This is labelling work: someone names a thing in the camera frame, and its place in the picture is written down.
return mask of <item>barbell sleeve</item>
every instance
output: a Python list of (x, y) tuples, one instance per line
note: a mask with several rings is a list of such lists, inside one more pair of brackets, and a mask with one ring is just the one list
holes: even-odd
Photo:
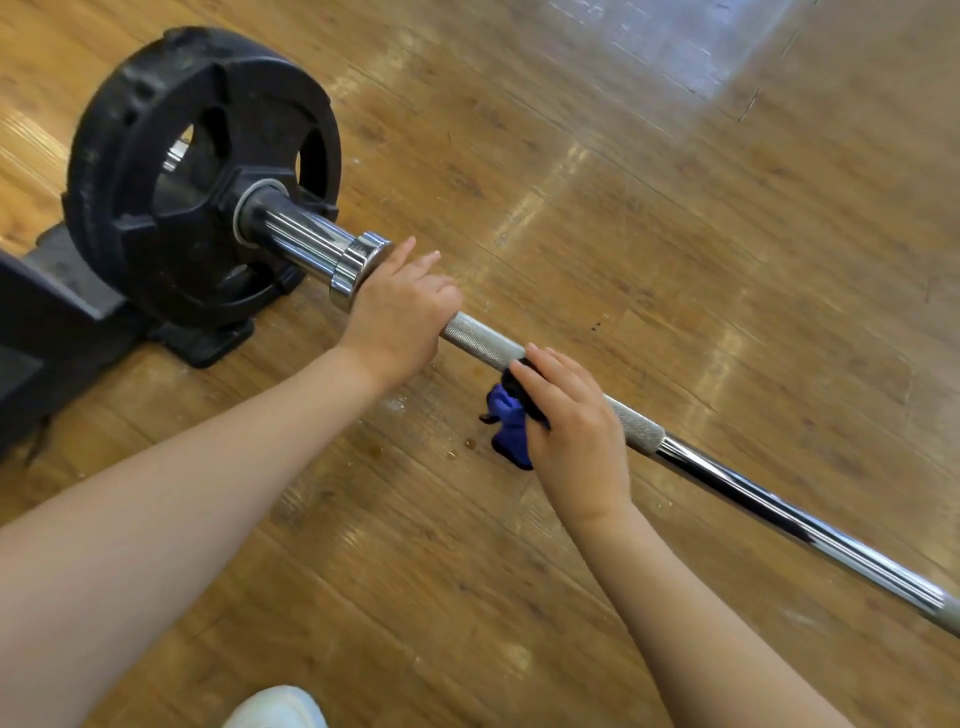
[[(267, 246), (330, 286), (333, 301), (349, 309), (366, 276), (389, 252), (375, 233), (352, 234), (299, 208), (277, 185), (252, 190), (237, 206), (234, 224), (245, 244)], [(446, 325), (444, 340), (498, 372), (523, 356), (523, 347), (466, 313)], [(929, 621), (960, 637), (960, 600), (831, 525), (717, 462), (633, 408), (607, 397), (623, 424), (627, 445), (686, 480), (746, 511), (779, 533), (897, 596)]]

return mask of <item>knurled grip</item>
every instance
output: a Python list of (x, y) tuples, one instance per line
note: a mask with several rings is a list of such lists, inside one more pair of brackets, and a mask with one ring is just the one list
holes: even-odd
[[(516, 341), (511, 341), (466, 313), (458, 313), (450, 319), (441, 336), (498, 372), (503, 372), (511, 361), (523, 356), (523, 347)], [(628, 447), (644, 455), (654, 454), (666, 434), (663, 428), (613, 397), (607, 397), (607, 402), (623, 424)]]

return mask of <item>weight plate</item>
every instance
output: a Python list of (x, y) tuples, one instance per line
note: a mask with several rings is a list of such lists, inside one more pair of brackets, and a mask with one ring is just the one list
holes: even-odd
[(330, 100), (306, 72), (230, 31), (178, 28), (121, 63), (90, 101), (63, 213), (109, 285), (159, 319), (212, 328), (253, 315), (296, 270), (237, 243), (243, 191), (275, 179), (334, 220), (340, 171)]

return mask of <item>left hand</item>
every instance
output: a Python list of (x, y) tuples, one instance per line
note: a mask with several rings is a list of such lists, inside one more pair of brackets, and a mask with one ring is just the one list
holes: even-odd
[(407, 262), (416, 244), (408, 238), (367, 278), (339, 344), (358, 354), (384, 392), (436, 355), (441, 331), (464, 302), (454, 279), (430, 273), (439, 251)]

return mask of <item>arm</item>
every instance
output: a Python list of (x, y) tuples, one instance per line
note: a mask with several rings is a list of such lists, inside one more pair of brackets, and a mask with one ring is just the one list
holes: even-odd
[(226, 565), (291, 479), (418, 372), (459, 309), (413, 240), (370, 277), (340, 344), (224, 414), (0, 529), (0, 716), (73, 726)]
[(669, 549), (630, 499), (623, 429), (575, 361), (531, 345), (511, 371), (544, 492), (626, 623), (678, 726), (849, 726)]

